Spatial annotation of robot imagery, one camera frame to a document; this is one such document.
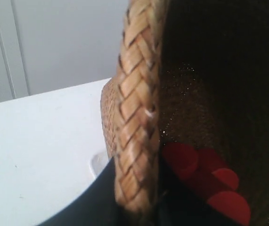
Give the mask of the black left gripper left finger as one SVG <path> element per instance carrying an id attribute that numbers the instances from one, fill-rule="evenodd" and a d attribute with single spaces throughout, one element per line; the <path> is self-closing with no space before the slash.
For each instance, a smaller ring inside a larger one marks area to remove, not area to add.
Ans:
<path id="1" fill-rule="evenodd" d="M 114 199 L 114 161 L 74 202 L 41 223 L 42 226 L 123 226 L 125 220 Z"/>

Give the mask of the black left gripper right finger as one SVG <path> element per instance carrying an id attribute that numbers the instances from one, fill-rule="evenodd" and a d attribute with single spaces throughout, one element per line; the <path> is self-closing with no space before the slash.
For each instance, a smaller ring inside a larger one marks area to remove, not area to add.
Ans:
<path id="1" fill-rule="evenodd" d="M 159 158 L 159 226 L 232 226 L 233 220 L 214 210 L 186 188 Z"/>

